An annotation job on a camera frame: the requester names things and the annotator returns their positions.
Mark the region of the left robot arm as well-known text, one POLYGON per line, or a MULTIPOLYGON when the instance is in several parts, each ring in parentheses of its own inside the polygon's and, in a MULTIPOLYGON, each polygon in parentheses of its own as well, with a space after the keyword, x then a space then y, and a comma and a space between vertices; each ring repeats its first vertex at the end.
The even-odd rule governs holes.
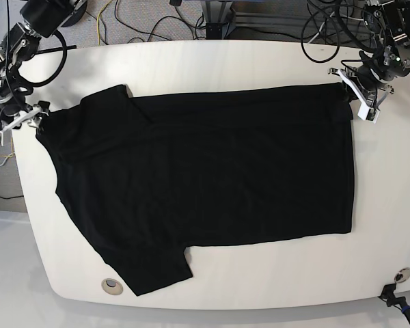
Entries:
POLYGON ((374 40, 374 47, 366 46, 351 32, 340 15, 343 1, 334 1, 337 23, 360 49, 359 59, 342 61, 341 70, 331 69, 346 89, 352 91, 361 103, 361 109, 370 113, 393 88, 390 82, 410 75, 410 1, 367 1, 360 10, 364 25, 374 40))

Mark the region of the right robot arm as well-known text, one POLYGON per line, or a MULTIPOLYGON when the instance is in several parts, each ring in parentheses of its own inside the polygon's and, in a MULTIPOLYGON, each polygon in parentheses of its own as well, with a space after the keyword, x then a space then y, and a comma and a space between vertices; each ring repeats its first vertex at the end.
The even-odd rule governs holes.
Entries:
POLYGON ((8 27, 0 44, 0 134, 19 128, 25 121, 39 122, 42 116, 49 114, 50 102, 39 101, 30 105, 25 97, 58 77, 69 49, 59 28, 79 22, 86 9, 87 1, 57 0, 31 0, 21 8, 23 21, 8 27), (41 39, 51 36, 61 44, 58 67, 41 82, 28 81, 20 75, 19 68, 37 54, 41 39))

